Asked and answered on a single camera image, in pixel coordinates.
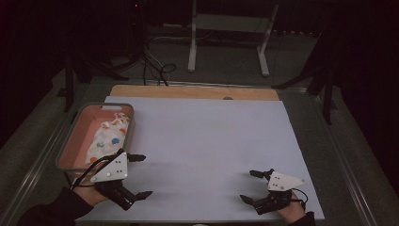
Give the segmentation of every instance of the floor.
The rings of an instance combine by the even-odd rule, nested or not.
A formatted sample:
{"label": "floor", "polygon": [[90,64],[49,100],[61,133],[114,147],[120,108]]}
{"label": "floor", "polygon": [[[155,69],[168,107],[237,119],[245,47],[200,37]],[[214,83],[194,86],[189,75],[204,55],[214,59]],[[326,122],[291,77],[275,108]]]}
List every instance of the floor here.
{"label": "floor", "polygon": [[[297,76],[317,42],[315,37],[272,34],[266,48],[270,76],[264,77],[255,51],[256,38],[235,36],[234,39],[231,34],[212,34],[208,40],[199,40],[197,67],[189,73],[189,39],[172,39],[168,32],[162,36],[152,33],[156,39],[150,43],[147,56],[156,58],[158,62],[154,64],[176,66],[175,71],[165,74],[168,83],[174,86],[270,88]],[[114,58],[116,63],[123,60]],[[56,96],[65,87],[65,74],[61,72],[54,78],[54,88],[1,150],[4,155],[0,159],[0,224],[13,225],[24,209],[50,202],[61,187],[68,185],[63,172],[56,167],[56,156],[71,127],[73,113],[84,103],[103,101],[113,85],[142,85],[143,69],[140,60],[121,71],[128,81],[116,81],[99,72],[94,72],[96,75],[90,84],[80,84],[75,79],[75,101],[69,113],[63,111],[65,99]],[[149,85],[158,83],[153,76],[159,74],[147,70]],[[334,89],[332,125],[327,125],[321,115],[323,93],[308,95],[309,82],[305,80],[278,90],[278,94],[287,109],[326,215],[317,225],[397,225],[398,198],[346,108],[340,90]],[[129,224],[78,222],[78,225]],[[271,225],[284,224],[271,222]]]}

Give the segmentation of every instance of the tripod leg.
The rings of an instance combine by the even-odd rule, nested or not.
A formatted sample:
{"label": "tripod leg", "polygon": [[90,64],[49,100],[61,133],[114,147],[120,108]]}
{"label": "tripod leg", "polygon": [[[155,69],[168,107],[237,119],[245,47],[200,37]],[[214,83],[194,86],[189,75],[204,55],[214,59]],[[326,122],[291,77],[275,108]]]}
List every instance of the tripod leg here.
{"label": "tripod leg", "polygon": [[292,85],[294,85],[294,84],[296,84],[296,83],[298,83],[298,82],[300,82],[300,81],[302,81],[302,80],[304,80],[306,78],[309,78],[309,77],[312,77],[312,76],[316,77],[316,75],[322,70],[323,70],[323,67],[318,67],[318,68],[312,69],[312,70],[310,70],[308,72],[304,72],[304,73],[300,74],[299,76],[297,76],[297,77],[295,77],[295,78],[293,78],[291,80],[286,81],[285,83],[282,83],[282,84],[276,85],[276,86],[272,86],[272,89],[287,89],[290,86],[292,86]]}
{"label": "tripod leg", "polygon": [[82,83],[90,83],[91,81],[91,73],[88,69],[88,66],[85,64],[85,61],[76,54],[73,53],[71,64],[73,71],[76,73],[77,78]]}
{"label": "tripod leg", "polygon": [[331,112],[333,80],[334,80],[334,72],[332,70],[329,70],[327,75],[325,98],[323,104],[323,116],[325,117],[328,124],[331,124],[330,112]]}
{"label": "tripod leg", "polygon": [[106,75],[116,79],[116,80],[129,80],[127,77],[120,76],[118,73],[114,73],[112,70],[106,68],[101,63],[96,62],[95,60],[91,59],[84,53],[79,53],[79,57],[81,57],[84,61],[86,61],[92,67],[104,72]]}
{"label": "tripod leg", "polygon": [[328,70],[324,69],[319,72],[318,76],[314,76],[313,80],[309,84],[307,88],[307,92],[310,95],[317,96],[320,91],[323,89],[323,86],[327,82],[327,77],[328,77]]}

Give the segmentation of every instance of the dark background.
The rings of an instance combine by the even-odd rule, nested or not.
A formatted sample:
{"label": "dark background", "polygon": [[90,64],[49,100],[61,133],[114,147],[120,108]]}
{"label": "dark background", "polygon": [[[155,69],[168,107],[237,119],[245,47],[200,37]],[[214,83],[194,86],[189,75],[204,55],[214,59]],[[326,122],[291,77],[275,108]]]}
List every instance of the dark background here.
{"label": "dark background", "polygon": [[[191,22],[192,6],[187,0],[109,2],[98,1],[93,6],[91,1],[76,0],[1,1],[0,147],[51,89],[51,79],[64,69],[71,44],[104,60],[111,55],[126,55],[126,48],[140,48],[139,41],[138,47],[134,43],[118,44],[130,39],[132,32],[145,39],[145,32],[132,30],[131,23]],[[141,11],[126,10],[127,2],[130,7],[139,3]],[[199,1],[199,11],[217,13],[221,4]],[[263,13],[251,8],[247,1],[234,1],[234,6],[223,5],[223,9],[241,15]],[[107,30],[107,34],[98,29],[99,13],[102,31]],[[343,99],[397,193],[398,15],[398,4],[393,1],[281,0],[274,26],[279,34],[294,31],[320,36],[306,68],[332,61],[334,84],[342,89]],[[130,18],[130,23],[126,23],[126,18]],[[334,52],[337,44],[339,51]]]}

